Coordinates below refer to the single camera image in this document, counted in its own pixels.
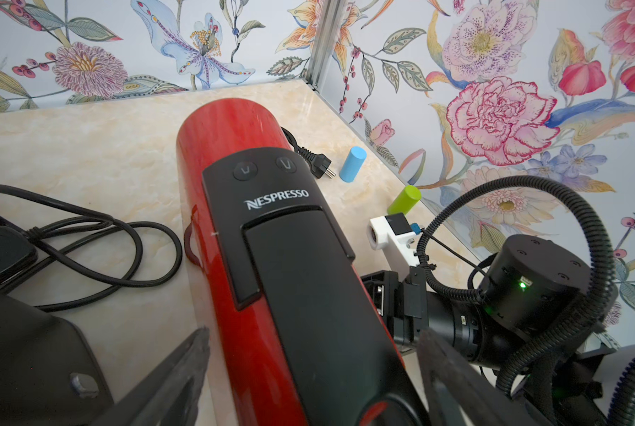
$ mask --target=red coffee machine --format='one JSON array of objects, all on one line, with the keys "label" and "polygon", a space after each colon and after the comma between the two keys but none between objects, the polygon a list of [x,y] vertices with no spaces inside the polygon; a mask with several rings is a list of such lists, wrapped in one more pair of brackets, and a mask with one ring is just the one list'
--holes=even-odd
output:
[{"label": "red coffee machine", "polygon": [[241,425],[429,425],[305,161],[255,102],[178,132],[195,240]]}]

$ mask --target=marble countertop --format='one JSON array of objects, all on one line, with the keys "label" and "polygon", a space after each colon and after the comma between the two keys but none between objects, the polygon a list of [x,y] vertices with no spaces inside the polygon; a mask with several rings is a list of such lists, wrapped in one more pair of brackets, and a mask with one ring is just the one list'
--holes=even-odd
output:
[{"label": "marble countertop", "polygon": [[[388,268],[383,253],[370,248],[365,230],[369,218],[386,214],[403,183],[302,81],[0,114],[0,183],[101,211],[124,222],[160,222],[182,237],[177,131],[196,108],[231,97],[264,105],[300,145],[331,158],[331,168],[337,174],[351,147],[368,150],[355,182],[345,183],[337,176],[317,183],[356,253],[356,270],[364,275]],[[2,195],[0,214],[23,228],[71,216]],[[421,226],[433,219],[421,203],[407,217]],[[156,230],[138,233],[144,240],[145,254],[134,279],[160,277],[174,260],[172,243]],[[441,227],[436,236],[468,259],[476,260],[447,228]],[[59,237],[50,242],[62,247],[76,238]],[[433,242],[427,253],[439,266],[435,271],[438,279],[448,285],[466,285],[471,267]],[[87,267],[112,276],[124,274],[133,256],[131,239],[121,233],[71,254]],[[102,301],[56,313],[81,328],[116,401],[210,318],[205,297],[197,294],[197,286],[190,286],[203,276],[186,260],[184,264],[167,284],[124,288]],[[105,287],[53,264],[11,296],[40,305],[78,299]],[[407,356],[406,366],[415,385],[421,388],[416,358]],[[236,424],[232,407],[218,393],[214,388],[212,397],[208,382],[205,384],[198,425],[214,425],[216,419],[220,425]]]}]

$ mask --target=blue flower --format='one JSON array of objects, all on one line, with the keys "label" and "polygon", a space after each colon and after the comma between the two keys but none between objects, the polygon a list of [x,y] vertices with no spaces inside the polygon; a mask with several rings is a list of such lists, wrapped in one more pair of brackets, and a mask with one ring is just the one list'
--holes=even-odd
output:
[{"label": "blue flower", "polygon": [[540,156],[540,161],[535,158],[528,160],[528,165],[533,167],[527,170],[530,176],[542,176],[553,181],[561,182],[561,173],[557,173],[554,167],[557,165],[556,157],[550,159],[549,151],[545,151]]},{"label": "blue flower", "polygon": [[578,175],[594,175],[599,171],[596,166],[607,162],[605,155],[593,155],[594,151],[593,144],[580,147],[576,153],[573,153],[570,145],[564,145],[559,155],[552,158],[552,162],[556,163],[554,171],[569,178],[575,178]]},{"label": "blue flower", "polygon": [[206,14],[205,24],[195,22],[191,36],[194,48],[183,39],[176,17],[167,5],[159,0],[131,0],[131,7],[147,27],[152,47],[161,55],[175,59],[177,72],[196,76],[204,89],[210,89],[218,80],[240,84],[255,72],[242,64],[222,63],[213,57],[221,54],[223,34],[212,14]]}]

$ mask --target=green cylinder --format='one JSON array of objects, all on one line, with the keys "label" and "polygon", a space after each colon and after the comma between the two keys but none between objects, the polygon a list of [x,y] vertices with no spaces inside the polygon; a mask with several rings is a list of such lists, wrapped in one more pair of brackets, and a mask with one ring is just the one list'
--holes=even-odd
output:
[{"label": "green cylinder", "polygon": [[398,194],[395,200],[389,206],[389,209],[386,210],[386,213],[389,215],[394,215],[396,213],[402,213],[407,215],[417,201],[422,199],[422,193],[417,187],[412,185],[408,185],[403,188],[403,190]]}]

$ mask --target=nespresso logo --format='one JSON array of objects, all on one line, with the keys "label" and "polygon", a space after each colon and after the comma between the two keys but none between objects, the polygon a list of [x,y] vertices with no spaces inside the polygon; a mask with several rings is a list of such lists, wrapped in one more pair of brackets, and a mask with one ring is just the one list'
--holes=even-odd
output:
[{"label": "nespresso logo", "polygon": [[270,204],[271,202],[277,200],[289,200],[290,198],[301,198],[307,197],[308,191],[306,190],[286,190],[268,193],[264,196],[258,197],[255,200],[244,200],[246,203],[246,207],[251,209],[260,209],[262,206],[266,204]]}]

